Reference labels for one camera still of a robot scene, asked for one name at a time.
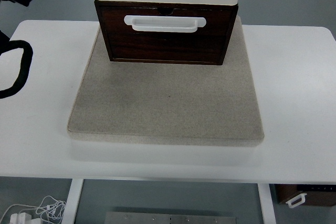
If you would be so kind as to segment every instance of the gray felt mat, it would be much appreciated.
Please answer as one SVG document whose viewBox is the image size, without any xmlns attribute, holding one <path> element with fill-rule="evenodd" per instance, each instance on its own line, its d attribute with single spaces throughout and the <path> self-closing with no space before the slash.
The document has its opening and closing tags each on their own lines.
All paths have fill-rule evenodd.
<svg viewBox="0 0 336 224">
<path fill-rule="evenodd" d="M 264 138 L 238 17 L 222 66 L 110 62 L 99 32 L 69 119 L 78 140 L 256 145 Z"/>
</svg>

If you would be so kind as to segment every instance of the dark wooden box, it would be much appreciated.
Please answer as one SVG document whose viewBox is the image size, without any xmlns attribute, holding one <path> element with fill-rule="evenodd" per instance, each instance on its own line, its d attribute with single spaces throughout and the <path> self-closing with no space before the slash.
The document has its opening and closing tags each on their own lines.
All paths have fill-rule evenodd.
<svg viewBox="0 0 336 224">
<path fill-rule="evenodd" d="M 222 65 L 238 5 L 193 5 L 95 0 L 111 61 Z M 135 31 L 126 15 L 204 17 L 194 33 Z"/>
<path fill-rule="evenodd" d="M 285 185 L 278 184 L 275 185 L 278 203 L 285 204 L 288 200 L 293 197 L 306 193 L 306 202 L 303 205 L 307 206 L 326 206 L 331 207 L 336 205 L 336 192 L 334 191 L 323 191 L 324 187 L 332 187 L 332 186 L 323 186 L 323 185 L 311 185 L 311 187 L 315 187 L 316 190 L 309 189 L 300 189 L 300 185 Z"/>
</svg>

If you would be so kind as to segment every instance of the storage unit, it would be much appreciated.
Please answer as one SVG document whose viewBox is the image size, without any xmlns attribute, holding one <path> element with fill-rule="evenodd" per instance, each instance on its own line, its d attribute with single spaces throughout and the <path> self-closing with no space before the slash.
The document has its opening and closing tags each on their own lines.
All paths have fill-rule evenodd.
<svg viewBox="0 0 336 224">
<path fill-rule="evenodd" d="M 336 185 L 275 185 L 278 202 L 298 205 L 326 206 L 336 205 Z"/>
<path fill-rule="evenodd" d="M 237 0 L 96 0 L 111 61 L 222 65 Z"/>
</svg>

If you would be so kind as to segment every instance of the white power adapter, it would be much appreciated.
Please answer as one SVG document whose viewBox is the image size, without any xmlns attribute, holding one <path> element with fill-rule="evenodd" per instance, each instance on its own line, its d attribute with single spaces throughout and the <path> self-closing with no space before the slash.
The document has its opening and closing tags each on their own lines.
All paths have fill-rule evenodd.
<svg viewBox="0 0 336 224">
<path fill-rule="evenodd" d="M 22 212 L 21 214 L 12 214 L 10 217 L 9 224 L 43 224 L 41 218 L 31 219 L 31 215 L 26 212 Z"/>
</svg>

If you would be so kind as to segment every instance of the metal plate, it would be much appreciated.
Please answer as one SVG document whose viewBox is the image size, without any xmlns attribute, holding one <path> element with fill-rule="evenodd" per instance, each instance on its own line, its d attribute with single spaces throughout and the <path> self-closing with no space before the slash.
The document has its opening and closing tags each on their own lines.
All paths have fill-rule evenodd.
<svg viewBox="0 0 336 224">
<path fill-rule="evenodd" d="M 105 224 L 236 224 L 234 217 L 107 212 Z"/>
</svg>

